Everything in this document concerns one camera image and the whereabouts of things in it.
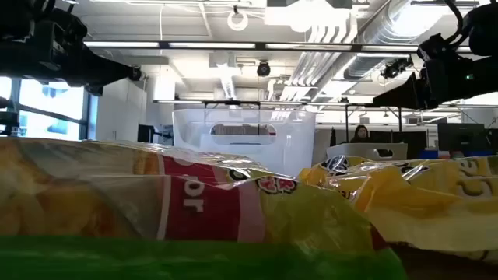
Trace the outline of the large window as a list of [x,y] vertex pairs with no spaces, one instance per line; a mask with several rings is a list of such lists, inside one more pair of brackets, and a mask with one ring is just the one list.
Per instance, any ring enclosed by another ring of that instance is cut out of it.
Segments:
[[6,110],[18,118],[16,136],[63,140],[87,136],[89,94],[82,87],[0,76],[0,97],[15,103]]

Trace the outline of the small white plastic bin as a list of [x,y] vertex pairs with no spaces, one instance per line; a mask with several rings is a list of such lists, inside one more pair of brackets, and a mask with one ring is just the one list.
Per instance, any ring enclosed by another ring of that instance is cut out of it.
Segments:
[[[391,151],[390,156],[381,156],[380,150]],[[335,156],[357,156],[373,161],[406,160],[408,145],[405,143],[343,143],[327,148],[328,158]]]

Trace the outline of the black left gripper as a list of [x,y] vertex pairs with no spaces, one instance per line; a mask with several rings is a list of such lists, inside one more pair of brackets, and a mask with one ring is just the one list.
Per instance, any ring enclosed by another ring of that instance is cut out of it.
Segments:
[[80,84],[91,95],[102,96],[105,86],[132,76],[130,66],[88,54],[82,41],[28,40],[23,47],[23,78]]

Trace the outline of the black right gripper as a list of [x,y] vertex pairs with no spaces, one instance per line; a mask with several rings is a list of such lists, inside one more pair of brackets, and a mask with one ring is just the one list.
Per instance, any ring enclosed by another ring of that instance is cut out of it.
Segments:
[[457,61],[432,59],[426,63],[427,99],[425,82],[412,73],[402,85],[375,96],[373,104],[418,110],[423,105],[433,109],[447,101],[469,99],[480,94],[475,71],[476,61],[469,58]]

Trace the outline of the clear translucent plastic bin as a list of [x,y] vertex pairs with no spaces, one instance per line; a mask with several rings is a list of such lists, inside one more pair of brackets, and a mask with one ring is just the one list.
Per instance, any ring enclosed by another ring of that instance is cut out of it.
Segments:
[[295,177],[312,164],[311,112],[182,109],[173,112],[173,129],[178,147],[246,156],[273,173]]

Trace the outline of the lime chili shrimp noodle packet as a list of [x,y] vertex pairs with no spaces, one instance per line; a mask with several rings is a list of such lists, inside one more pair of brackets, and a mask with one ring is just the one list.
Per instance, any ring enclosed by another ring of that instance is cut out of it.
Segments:
[[224,154],[0,138],[0,280],[406,280],[337,191]]

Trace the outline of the creamy chicken noodle packet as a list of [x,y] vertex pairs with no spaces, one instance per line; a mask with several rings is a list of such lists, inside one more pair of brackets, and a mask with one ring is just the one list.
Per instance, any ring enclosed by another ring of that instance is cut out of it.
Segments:
[[498,156],[335,156],[298,179],[340,193],[389,243],[498,264]]

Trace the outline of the black monitor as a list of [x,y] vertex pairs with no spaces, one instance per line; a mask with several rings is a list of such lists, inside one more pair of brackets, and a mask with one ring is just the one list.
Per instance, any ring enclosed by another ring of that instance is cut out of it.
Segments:
[[151,125],[140,124],[138,126],[137,141],[144,143],[153,143],[155,128]]
[[407,144],[407,159],[415,159],[427,147],[425,131],[371,131],[370,137],[375,142]]
[[483,124],[439,123],[437,125],[438,148],[442,151],[484,151],[487,148],[486,130]]

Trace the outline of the silver ventilation duct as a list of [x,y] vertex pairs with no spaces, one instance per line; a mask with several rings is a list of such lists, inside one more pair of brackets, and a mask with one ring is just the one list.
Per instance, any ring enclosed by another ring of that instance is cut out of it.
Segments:
[[[474,8],[479,0],[450,0],[458,8]],[[411,44],[449,12],[443,0],[389,0],[363,28],[358,44]],[[385,57],[360,57],[344,71],[345,79],[358,80],[372,72]]]

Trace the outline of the overhead light bar rail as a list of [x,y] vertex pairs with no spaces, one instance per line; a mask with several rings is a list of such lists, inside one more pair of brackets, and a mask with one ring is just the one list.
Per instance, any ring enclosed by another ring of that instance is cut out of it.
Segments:
[[325,43],[268,43],[268,42],[225,42],[225,41],[86,41],[85,45],[99,49],[144,49],[144,50],[224,50],[224,51],[310,51],[310,52],[352,52],[352,53],[416,53],[418,46],[412,44],[325,44]]

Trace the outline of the black track light cluster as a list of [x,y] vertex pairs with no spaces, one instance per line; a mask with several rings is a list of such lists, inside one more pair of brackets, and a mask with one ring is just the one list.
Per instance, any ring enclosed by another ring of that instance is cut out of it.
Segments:
[[413,60],[410,57],[397,58],[385,65],[385,68],[381,71],[381,76],[384,79],[393,79],[412,66]]

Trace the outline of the person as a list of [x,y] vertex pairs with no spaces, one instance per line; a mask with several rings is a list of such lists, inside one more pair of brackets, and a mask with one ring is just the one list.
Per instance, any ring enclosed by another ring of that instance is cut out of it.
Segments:
[[350,140],[351,143],[371,143],[372,140],[369,136],[369,131],[363,124],[356,127],[354,136]]

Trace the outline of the black metal stand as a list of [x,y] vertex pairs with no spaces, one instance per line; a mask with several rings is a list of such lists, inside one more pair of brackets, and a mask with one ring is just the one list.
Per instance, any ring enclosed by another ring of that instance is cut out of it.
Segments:
[[[350,107],[355,107],[356,109],[353,111],[349,111]],[[350,115],[355,112],[357,109],[360,107],[366,109],[366,108],[381,108],[381,105],[376,105],[373,103],[345,103],[344,104],[344,111],[345,111],[345,129],[349,130],[349,117]],[[398,119],[398,132],[402,133],[402,108],[397,107],[398,112],[395,113],[392,109],[391,106],[384,106],[385,109],[389,110],[392,112],[392,114]]]
[[242,105],[255,105],[258,107],[258,109],[261,109],[261,102],[260,101],[247,101],[247,100],[203,100],[202,104],[204,105],[204,108],[206,109],[207,106],[210,104],[223,104],[227,106],[242,106]]

